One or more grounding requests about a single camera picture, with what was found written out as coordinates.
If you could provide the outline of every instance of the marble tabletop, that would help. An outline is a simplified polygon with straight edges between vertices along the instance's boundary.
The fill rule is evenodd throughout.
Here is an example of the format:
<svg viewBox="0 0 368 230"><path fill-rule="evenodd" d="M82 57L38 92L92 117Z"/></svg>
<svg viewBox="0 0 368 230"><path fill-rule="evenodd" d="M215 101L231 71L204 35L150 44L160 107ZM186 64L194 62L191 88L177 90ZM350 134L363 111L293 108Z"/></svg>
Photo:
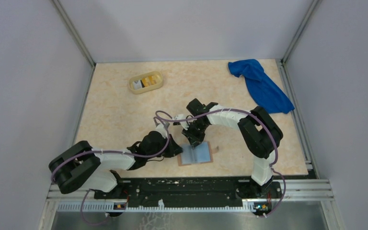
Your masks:
<svg viewBox="0 0 368 230"><path fill-rule="evenodd" d="M243 77L228 71L232 60L98 63L95 68L77 141L92 146L123 149L154 130L154 112L185 114L187 104L197 98L201 103L217 102L225 107L254 109L257 105L247 91ZM265 73L281 88L283 85L273 59L259 60ZM133 94L128 80L139 74L160 71L164 85L143 94ZM279 159L274 168L285 175L307 175L305 159L291 114L272 114L283 131ZM169 131L179 144L187 144L181 126ZM179 166L177 157L148 162L133 171L118 172L122 177L184 177L251 175L253 155L241 133L228 127L210 126L205 141L213 150L213 162Z"/></svg>

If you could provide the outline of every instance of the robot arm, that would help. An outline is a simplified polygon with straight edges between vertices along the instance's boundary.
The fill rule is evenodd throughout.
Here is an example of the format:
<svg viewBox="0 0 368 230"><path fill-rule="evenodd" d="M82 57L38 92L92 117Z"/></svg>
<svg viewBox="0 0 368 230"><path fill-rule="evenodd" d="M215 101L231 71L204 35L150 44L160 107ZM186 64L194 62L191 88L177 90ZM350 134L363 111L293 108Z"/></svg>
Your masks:
<svg viewBox="0 0 368 230"><path fill-rule="evenodd" d="M196 98L187 106L187 110L192 116L223 109L225 107L218 103L204 105ZM283 133L266 110L258 106L250 113L255 115L269 129L278 147L280 140L283 138ZM179 120L181 117L182 115L179 115L175 119ZM254 155L252 179L260 186L270 184L273 177L270 164L275 160L274 146L267 132L263 129L257 129L256 126L259 124L252 117L245 113L229 110L200 117L189 124L186 122L180 122L180 124L183 126L182 134L187 137L193 148L204 141L205 130L209 125L223 125L240 130L248 149Z"/></svg>
<svg viewBox="0 0 368 230"><path fill-rule="evenodd" d="M77 189L92 189L109 193L122 183L119 175L112 169L138 169L145 166L148 159L151 158L132 156L129 153L142 156L154 155L163 149L166 142L167 131L162 124L158 124L156 129L149 132L142 141L137 141L131 147L122 150L127 154L103 153L102 150L93 148L87 141L80 141L52 160L48 167L53 173L67 159L75 158L83 152L93 151L94 153L77 157L60 167L55 172L54 179L63 194L72 193ZM158 157L170 158L181 152L183 149L170 135L167 148Z"/></svg>
<svg viewBox="0 0 368 230"><path fill-rule="evenodd" d="M256 128L256 125L259 124L254 119L235 110L223 111L224 107L217 103L209 103L205 106L197 99L192 100L187 109L193 116L222 110L197 118L189 124L187 122L174 123L174 125L183 126L182 134L187 137L192 147L196 147L203 142L205 130L209 125L223 125L238 129L241 131L248 149L254 155L252 179L259 185L261 191L270 185L273 176L270 164L275 159L274 146L266 131ZM250 113L258 117L269 129L278 146L283 133L269 114L259 106ZM180 120L183 117L184 115L176 116L175 120ZM151 158L150 156L159 153L167 141L167 148L158 156L170 158L183 152L183 149L175 143L172 136L169 135L169 138L167 138L167 135L164 126L159 124L142 141L137 141L132 146L124 149L123 153L127 154L103 153L103 151L90 146L87 141L80 141L52 160L49 169L52 173L54 172L53 178L63 194L74 192L80 188L93 189L104 193L120 193L121 191L117 191L117 185L121 184L122 180L112 169L135 170L145 166L147 160ZM76 157L83 152L90 151L92 153ZM64 164L65 161L69 161L71 158L74 160Z"/></svg>

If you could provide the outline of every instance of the blue cloth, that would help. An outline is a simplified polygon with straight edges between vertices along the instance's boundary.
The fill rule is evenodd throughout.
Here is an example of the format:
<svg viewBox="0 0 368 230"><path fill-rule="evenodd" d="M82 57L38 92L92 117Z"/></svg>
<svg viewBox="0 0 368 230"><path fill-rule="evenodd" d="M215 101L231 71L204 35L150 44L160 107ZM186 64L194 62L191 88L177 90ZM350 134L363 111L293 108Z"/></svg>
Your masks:
<svg viewBox="0 0 368 230"><path fill-rule="evenodd" d="M229 71L235 77L243 75L246 87L253 100L268 113L289 113L293 103L281 89L265 74L263 67L255 59L228 63Z"/></svg>

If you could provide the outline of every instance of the purple cable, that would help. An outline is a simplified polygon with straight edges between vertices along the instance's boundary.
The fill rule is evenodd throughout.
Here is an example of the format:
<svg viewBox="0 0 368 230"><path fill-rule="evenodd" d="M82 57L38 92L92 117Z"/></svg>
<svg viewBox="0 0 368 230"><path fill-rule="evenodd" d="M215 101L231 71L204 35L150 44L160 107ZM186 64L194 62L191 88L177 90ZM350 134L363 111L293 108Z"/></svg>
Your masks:
<svg viewBox="0 0 368 230"><path fill-rule="evenodd" d="M278 174L281 179L283 180L283 184L284 184L284 188L283 188L283 194L281 194L281 197L280 197L280 200L278 201L278 203L276 204L276 206L274 206L274 208L266 214L266 216L259 216L259 217L269 217L270 215L272 215L272 213L280 206L280 203L283 201L283 198L284 198L284 194L286 194L286 179L284 178L283 174L277 172L276 170L274 170L272 168L272 171L275 173L275 174Z"/></svg>
<svg viewBox="0 0 368 230"><path fill-rule="evenodd" d="M88 225L91 225L91 226L100 226L100 225L103 225L105 223L107 223L109 221L109 216L107 216L103 221L101 222L98 222L98 223L90 223L88 222L85 217L84 217L84 213L82 211L82 208L84 207L84 202L85 200L87 199L87 196L88 196L88 193L90 193L90 191L92 191L92 189L88 189L87 193L85 194L84 196L84 199L82 199L82 203L81 203L81 207L80 207L80 214L81 214L81 218L82 218L82 221L84 221L86 224Z"/></svg>
<svg viewBox="0 0 368 230"><path fill-rule="evenodd" d="M221 109L221 110L215 110L215 111L210 111L210 112L207 112L207 113L204 113L204 114L201 114L201 115L197 115L197 116L194 116L194 117L191 117L191 118L187 118L187 119L182 119L182 120L168 120L168 119L162 118L157 113L166 114L168 117L171 117L171 116L167 112L165 112L165 111L158 110L158 111L156 111L156 117L159 120L166 121L166 122L183 122L183 121L194 120L194 119L197 119L197 118L200 118L200 117L209 115L209 114L214 114L214 113L219 113L219 112L222 112L222 111L229 111L229 110L230 111L234 111L234 112L244 113L244 114L247 114L247 115L251 116L266 131L267 135L269 136L269 138L270 138L270 140L271 140L271 142L272 142L272 144L274 146L274 151L275 151L276 157L275 157L275 160L271 164L269 164L269 166L271 167L271 170L274 173L280 175L281 179L283 179L284 189L283 189L283 194L281 195L280 200L278 201L278 203L276 204L276 206L268 214L266 214L266 216L259 216L259 217L265 217L266 218L266 217L270 216L278 208L278 206L280 205L280 203L283 201L284 194L286 193L286 180L285 180L284 176L281 173L277 172L276 170L274 170L272 168L273 165L276 164L277 163L277 160L278 160L277 144L274 141L273 135L270 133L269 129L266 127L266 125L263 124L263 122L260 119L258 119L255 115L253 115L253 114L251 114L251 113L249 113L247 111L244 111L244 110L241 110L241 109L229 109L229 108L225 108L225 109Z"/></svg>
<svg viewBox="0 0 368 230"><path fill-rule="evenodd" d="M88 155L88 154L93 154L93 153L117 153L117 154L125 154L125 155L129 155L129 156L142 157L142 158L152 158L152 157L156 157L156 156L160 155L167 148L167 146L169 145L170 133L169 133L169 130L166 128L166 125L164 124L164 122L162 120L160 120L158 117L155 117L155 119L158 119L164 125L165 130L167 132L166 144L164 145L164 147L158 153L146 156L146 155L139 155L139 154L130 153L130 152L122 152L122 151L119 151L119 150L103 150L103 151L101 151L101 150L92 150L92 151L82 152L82 153L79 153L75 156L72 156L72 157L68 158L67 160L62 162L59 166L57 166L54 169L54 171L51 173L51 182L54 183L54 184L56 183L56 180L55 180L54 177L55 177L57 171L59 171L59 169L61 167L63 167L64 165L66 165L67 163L69 163L70 161L73 161L74 159L76 159L78 157L82 157L82 156L85 156L85 155Z"/></svg>
<svg viewBox="0 0 368 230"><path fill-rule="evenodd" d="M197 115L197 116L194 116L194 117L190 117L190 118L186 118L186 119L181 119L181 120L168 120L168 119L162 118L162 117L160 117L158 115L158 113L166 114L169 117L171 117L171 116L167 112L165 112L165 111L158 110L158 111L156 111L156 117L159 120L166 121L166 122L183 122L183 121L194 120L194 119L197 119L197 118L200 118L200 117L209 115L209 114L214 114L214 113L219 113L219 112L229 111L229 110L230 111L234 111L234 112L238 112L238 113L247 114L247 115L251 116L254 120L257 121L257 123L259 123L262 126L262 128L266 131L267 135L269 136L270 141L272 142L272 144L274 146L274 152L276 154L276 157L275 157L274 161L271 164L269 164L269 166L272 167L274 164L276 164L277 163L277 160L278 160L278 150L277 150L277 144L274 141L273 135L270 133L269 129L266 127L266 125L263 124L263 122L261 120L259 120L255 115L253 115L253 114L251 114L251 113L249 113L247 111L244 111L242 109L229 109L229 108L225 108L225 109L221 109L221 110L210 111L210 112L207 112L207 113L204 113L204 114L200 114L200 115Z"/></svg>

